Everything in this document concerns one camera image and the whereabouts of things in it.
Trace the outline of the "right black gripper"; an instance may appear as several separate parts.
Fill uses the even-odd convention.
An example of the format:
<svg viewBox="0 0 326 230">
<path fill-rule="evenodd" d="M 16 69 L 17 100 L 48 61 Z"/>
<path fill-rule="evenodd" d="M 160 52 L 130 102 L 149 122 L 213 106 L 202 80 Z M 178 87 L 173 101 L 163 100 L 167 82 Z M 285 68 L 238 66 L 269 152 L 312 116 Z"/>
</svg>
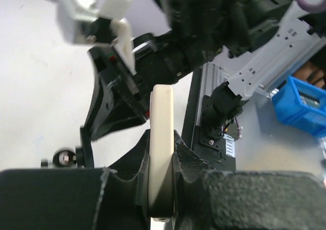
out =
<svg viewBox="0 0 326 230">
<path fill-rule="evenodd" d="M 91 141 L 144 124 L 149 118 L 149 89 L 131 74 L 114 47 L 92 47 L 95 67 L 93 97 L 84 127 Z"/>
</svg>

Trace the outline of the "black phone beige case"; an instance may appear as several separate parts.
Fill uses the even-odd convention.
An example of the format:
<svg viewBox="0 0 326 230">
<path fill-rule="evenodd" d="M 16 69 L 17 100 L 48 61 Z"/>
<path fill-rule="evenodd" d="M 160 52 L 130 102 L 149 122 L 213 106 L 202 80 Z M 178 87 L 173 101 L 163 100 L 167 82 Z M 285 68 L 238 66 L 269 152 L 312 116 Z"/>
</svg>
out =
<svg viewBox="0 0 326 230">
<path fill-rule="evenodd" d="M 174 153 L 174 92 L 170 85 L 155 85 L 150 97 L 148 213 L 168 222 L 174 213 L 172 156 Z"/>
</svg>

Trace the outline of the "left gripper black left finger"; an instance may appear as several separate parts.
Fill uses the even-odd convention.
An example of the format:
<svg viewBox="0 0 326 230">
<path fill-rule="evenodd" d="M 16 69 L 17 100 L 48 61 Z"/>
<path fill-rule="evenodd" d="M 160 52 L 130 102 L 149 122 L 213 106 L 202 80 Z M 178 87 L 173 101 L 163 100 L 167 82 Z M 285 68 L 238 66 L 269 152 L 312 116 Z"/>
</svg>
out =
<svg viewBox="0 0 326 230">
<path fill-rule="evenodd" d="M 149 130 L 107 168 L 1 172 L 1 229 L 149 229 Z"/>
</svg>

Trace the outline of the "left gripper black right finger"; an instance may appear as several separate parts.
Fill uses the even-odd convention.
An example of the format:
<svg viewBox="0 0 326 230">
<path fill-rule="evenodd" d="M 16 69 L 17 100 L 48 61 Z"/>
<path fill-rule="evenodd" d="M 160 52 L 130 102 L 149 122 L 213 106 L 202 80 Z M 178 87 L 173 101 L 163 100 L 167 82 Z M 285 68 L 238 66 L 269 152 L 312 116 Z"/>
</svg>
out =
<svg viewBox="0 0 326 230">
<path fill-rule="evenodd" d="M 174 229 L 325 229 L 325 186 L 295 171 L 220 171 L 174 135 Z"/>
</svg>

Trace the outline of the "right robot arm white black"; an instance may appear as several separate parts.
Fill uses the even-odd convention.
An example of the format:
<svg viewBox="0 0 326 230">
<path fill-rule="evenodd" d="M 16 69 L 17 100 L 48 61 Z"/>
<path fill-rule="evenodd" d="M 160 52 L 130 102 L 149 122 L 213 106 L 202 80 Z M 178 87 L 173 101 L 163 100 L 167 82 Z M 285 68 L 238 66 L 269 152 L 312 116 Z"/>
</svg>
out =
<svg viewBox="0 0 326 230">
<path fill-rule="evenodd" d="M 133 44 L 150 43 L 148 49 L 132 55 L 133 71 L 112 45 L 117 37 L 113 17 L 100 16 L 86 28 L 87 35 L 96 39 L 89 53 L 98 79 L 85 122 L 92 141 L 145 123 L 155 85 L 177 83 L 212 61 L 223 47 L 230 58 L 256 51 L 249 64 L 213 91 L 203 109 L 204 134 L 219 138 L 263 79 L 290 66 L 304 47 L 317 47 L 325 38 L 325 12 L 301 0 L 155 2 L 165 12 L 171 30 L 133 40 Z"/>
</svg>

